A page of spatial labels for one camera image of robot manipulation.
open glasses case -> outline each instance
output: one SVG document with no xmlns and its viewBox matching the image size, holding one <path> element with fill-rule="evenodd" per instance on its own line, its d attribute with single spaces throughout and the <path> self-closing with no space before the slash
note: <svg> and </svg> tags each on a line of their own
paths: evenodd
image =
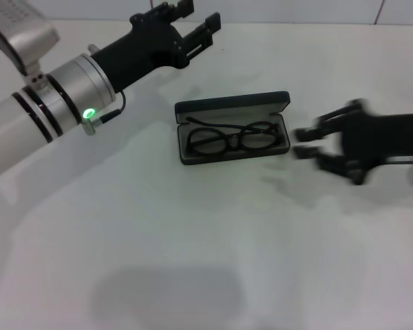
<svg viewBox="0 0 413 330">
<path fill-rule="evenodd" d="M 180 160 L 184 165 L 196 165 L 287 153 L 290 141 L 280 113 L 289 103 L 287 91 L 177 103 L 175 113 L 179 124 Z M 189 118 L 212 125 L 239 125 L 242 128 L 205 126 L 190 122 Z M 275 135 L 280 135 L 281 139 L 274 143 L 274 136 L 260 132 L 260 129 L 269 129 L 270 125 L 255 125 L 258 122 L 272 123 L 271 128 L 275 127 Z M 250 127 L 257 127 L 259 133 L 250 133 Z M 197 146 L 196 150 L 201 150 L 201 153 L 193 152 L 193 142 L 207 140 L 213 141 Z"/>
</svg>

glasses lens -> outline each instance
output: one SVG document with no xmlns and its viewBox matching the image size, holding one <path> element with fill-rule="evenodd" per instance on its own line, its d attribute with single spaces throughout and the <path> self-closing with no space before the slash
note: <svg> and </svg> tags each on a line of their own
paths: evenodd
<svg viewBox="0 0 413 330">
<path fill-rule="evenodd" d="M 255 129 L 263 129 L 268 130 L 270 133 L 277 133 L 278 129 L 272 128 L 272 124 L 270 123 L 256 123 L 254 125 L 249 126 Z M 262 133 L 262 132 L 255 132 L 246 130 L 243 132 L 243 136 L 241 138 L 242 147 L 244 149 L 269 149 L 279 144 L 278 137 L 276 135 L 271 135 L 269 133 Z"/>
<path fill-rule="evenodd" d="M 226 151 L 226 140 L 214 129 L 199 129 L 191 136 L 191 152 L 219 155 Z"/>
</svg>

black cable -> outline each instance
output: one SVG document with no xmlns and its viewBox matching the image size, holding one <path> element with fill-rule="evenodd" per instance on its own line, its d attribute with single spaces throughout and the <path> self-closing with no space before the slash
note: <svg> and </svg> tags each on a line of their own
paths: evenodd
<svg viewBox="0 0 413 330">
<path fill-rule="evenodd" d="M 188 122 L 192 122 L 194 124 L 199 124 L 205 127 L 198 127 L 188 134 L 187 137 L 187 152 L 188 153 L 196 153 L 198 155 L 203 155 L 203 156 L 219 156 L 223 155 L 229 151 L 238 151 L 240 149 L 245 150 L 245 151 L 263 151 L 263 150 L 268 150 L 273 148 L 274 146 L 277 146 L 284 142 L 284 136 L 279 133 L 278 128 L 279 124 L 275 124 L 272 122 L 267 122 L 267 121 L 261 121 L 261 122 L 254 122 L 252 124 L 242 126 L 242 125 L 233 125 L 233 124 L 210 124 L 207 122 L 203 122 L 201 120 L 197 120 L 193 117 L 187 117 L 186 120 Z M 265 125 L 267 128 L 261 129 L 257 128 L 256 126 L 262 126 Z M 225 134 L 222 131 L 218 129 L 212 129 L 211 127 L 217 127 L 217 128 L 228 128 L 228 129 L 239 129 L 240 132 L 238 133 L 232 133 L 232 134 Z M 215 133 L 217 134 L 216 137 L 210 137 L 207 139 L 203 140 L 198 140 L 192 142 L 192 138 L 196 133 L 199 132 L 210 132 L 210 133 Z M 271 135 L 275 139 L 272 143 L 266 145 L 266 146 L 261 146 L 257 148 L 249 147 L 243 143 L 243 138 L 248 135 L 256 135 L 256 134 L 264 134 L 264 135 Z M 237 137 L 237 146 L 233 147 L 231 146 L 230 139 L 233 137 Z M 199 151 L 197 147 L 199 146 L 204 146 L 205 144 L 212 143 L 212 142 L 217 142 L 223 140 L 225 145 L 224 148 L 221 151 L 218 152 L 204 152 L 204 151 Z"/>
<path fill-rule="evenodd" d="M 112 120 L 113 118 L 119 116 L 125 109 L 125 105 L 127 104 L 127 99 L 125 97 L 124 91 L 120 91 L 121 96 L 123 97 L 123 105 L 120 109 L 110 111 L 109 113 L 106 113 L 105 115 L 102 115 L 99 120 L 105 124 L 106 122 Z"/>
</svg>

